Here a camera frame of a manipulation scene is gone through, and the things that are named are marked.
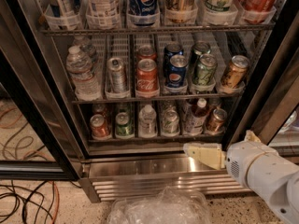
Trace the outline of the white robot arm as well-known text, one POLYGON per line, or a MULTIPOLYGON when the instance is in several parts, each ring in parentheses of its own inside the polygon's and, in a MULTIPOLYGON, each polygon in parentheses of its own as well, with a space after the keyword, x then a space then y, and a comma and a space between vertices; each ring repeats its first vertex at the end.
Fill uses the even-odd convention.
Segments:
POLYGON ((247 130, 227 151, 217 143, 186 143, 184 153, 215 169, 226 169, 240 186, 262 198, 284 224, 299 224, 299 166, 281 157, 247 130))

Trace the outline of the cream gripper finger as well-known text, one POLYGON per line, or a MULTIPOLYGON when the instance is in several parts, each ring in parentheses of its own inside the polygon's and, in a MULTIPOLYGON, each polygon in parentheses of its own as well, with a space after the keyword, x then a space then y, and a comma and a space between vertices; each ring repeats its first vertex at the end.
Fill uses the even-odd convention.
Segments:
POLYGON ((226 152, 222 150, 221 144, 190 142, 183 145, 183 150, 188 157, 212 169, 225 168, 226 152))
POLYGON ((260 138, 251 130, 246 130, 244 140, 261 143, 260 138))

